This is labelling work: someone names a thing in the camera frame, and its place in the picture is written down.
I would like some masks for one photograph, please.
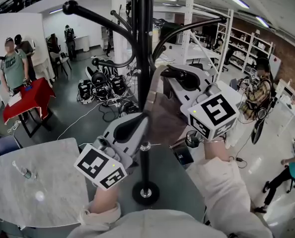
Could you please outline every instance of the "brick wall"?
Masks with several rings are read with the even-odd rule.
[[[193,16],[193,22],[198,19],[202,20],[201,18]],[[184,15],[176,14],[175,23],[184,23]],[[288,82],[291,78],[291,86],[295,89],[295,47],[281,37],[265,30],[265,28],[257,27],[247,21],[233,18],[232,26],[247,33],[252,33],[255,32],[256,29],[259,29],[260,39],[263,39],[269,43],[273,42],[273,44],[275,45],[273,54],[281,59],[281,66],[277,77],[275,78],[275,82],[277,83],[280,78]]]

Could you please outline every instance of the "shoe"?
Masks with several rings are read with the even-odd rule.
[[[267,213],[267,209],[264,207],[257,207],[254,209],[254,212],[259,212],[259,213],[265,214],[265,213]]]
[[[91,80],[92,76],[94,75],[93,70],[90,69],[90,67],[87,66],[85,71],[86,71],[87,78],[89,78]]]
[[[264,185],[263,189],[262,189],[262,193],[266,193],[267,192],[267,190],[269,189],[269,184],[270,184],[270,182],[267,181],[266,184]]]

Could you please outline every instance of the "brown fabric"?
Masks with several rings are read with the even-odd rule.
[[[151,113],[151,127],[148,139],[151,144],[174,144],[183,133],[186,122],[180,118],[181,104],[176,97],[167,98],[157,93]]]

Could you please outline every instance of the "black ball knob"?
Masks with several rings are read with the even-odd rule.
[[[71,15],[75,12],[75,8],[78,6],[78,3],[75,0],[69,0],[63,5],[63,12],[66,15]]]

